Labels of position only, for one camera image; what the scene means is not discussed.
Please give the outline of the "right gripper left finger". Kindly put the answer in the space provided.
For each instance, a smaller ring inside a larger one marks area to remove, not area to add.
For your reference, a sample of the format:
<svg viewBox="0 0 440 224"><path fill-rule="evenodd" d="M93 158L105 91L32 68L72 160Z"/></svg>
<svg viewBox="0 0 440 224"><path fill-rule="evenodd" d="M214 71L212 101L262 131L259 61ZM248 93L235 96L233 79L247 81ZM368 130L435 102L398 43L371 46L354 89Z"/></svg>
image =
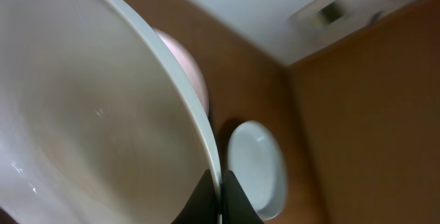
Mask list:
<svg viewBox="0 0 440 224"><path fill-rule="evenodd" d="M183 210L172 224L217 224L217 196L210 170L206 170Z"/></svg>

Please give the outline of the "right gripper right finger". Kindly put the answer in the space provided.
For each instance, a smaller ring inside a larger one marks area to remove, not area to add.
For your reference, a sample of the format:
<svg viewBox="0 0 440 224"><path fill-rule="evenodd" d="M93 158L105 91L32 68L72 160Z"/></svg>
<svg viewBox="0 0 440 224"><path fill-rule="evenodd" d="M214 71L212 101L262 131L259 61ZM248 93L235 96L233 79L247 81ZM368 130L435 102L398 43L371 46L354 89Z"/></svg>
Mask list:
<svg viewBox="0 0 440 224"><path fill-rule="evenodd" d="M223 173L221 213L223 224L264 224L231 170Z"/></svg>

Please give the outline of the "pale blue plate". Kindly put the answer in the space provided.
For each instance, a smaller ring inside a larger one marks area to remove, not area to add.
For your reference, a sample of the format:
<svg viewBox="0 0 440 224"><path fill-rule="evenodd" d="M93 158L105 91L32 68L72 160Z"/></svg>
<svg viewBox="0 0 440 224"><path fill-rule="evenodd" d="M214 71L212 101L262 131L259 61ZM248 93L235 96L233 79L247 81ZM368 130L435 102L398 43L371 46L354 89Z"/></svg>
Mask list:
<svg viewBox="0 0 440 224"><path fill-rule="evenodd" d="M203 175L208 117L123 0L1 0L1 207L19 223L170 223Z"/></svg>

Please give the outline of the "pink rimmed white plate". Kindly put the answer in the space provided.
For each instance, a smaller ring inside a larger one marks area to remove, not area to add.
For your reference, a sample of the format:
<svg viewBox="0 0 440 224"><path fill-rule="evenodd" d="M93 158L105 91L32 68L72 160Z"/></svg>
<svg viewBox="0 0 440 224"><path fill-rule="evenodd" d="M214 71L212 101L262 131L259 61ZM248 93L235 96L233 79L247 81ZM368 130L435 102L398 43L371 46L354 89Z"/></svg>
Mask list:
<svg viewBox="0 0 440 224"><path fill-rule="evenodd" d="M189 51L177 40L175 40L169 34L154 29L156 34L165 43L167 48L170 50L172 55L176 58L177 62L180 64L181 68L187 75L193 89L195 90L197 97L206 113L209 114L209 97L206 82L204 80L203 74L195 62L195 59L189 53Z"/></svg>

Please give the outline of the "brown serving tray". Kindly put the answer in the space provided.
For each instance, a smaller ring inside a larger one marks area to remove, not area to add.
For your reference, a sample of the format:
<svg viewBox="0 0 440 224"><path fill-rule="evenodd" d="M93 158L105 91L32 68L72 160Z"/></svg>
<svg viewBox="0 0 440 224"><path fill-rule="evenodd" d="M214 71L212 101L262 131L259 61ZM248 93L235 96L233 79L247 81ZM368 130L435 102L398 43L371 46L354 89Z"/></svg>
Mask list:
<svg viewBox="0 0 440 224"><path fill-rule="evenodd" d="M189 0L124 0L151 27L180 42L194 57L208 88L217 147L242 122L270 130L287 169L287 201L275 223L327 223L307 139L285 69Z"/></svg>

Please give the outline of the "wall control panel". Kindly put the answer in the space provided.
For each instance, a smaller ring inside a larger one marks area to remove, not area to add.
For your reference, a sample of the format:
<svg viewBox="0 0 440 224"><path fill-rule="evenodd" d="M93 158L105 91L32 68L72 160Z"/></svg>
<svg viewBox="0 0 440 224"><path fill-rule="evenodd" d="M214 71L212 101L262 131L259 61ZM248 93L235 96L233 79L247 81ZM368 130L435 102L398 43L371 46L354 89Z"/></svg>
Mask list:
<svg viewBox="0 0 440 224"><path fill-rule="evenodd" d="M351 13L349 0L313 0L293 13L289 20L301 27L323 30Z"/></svg>

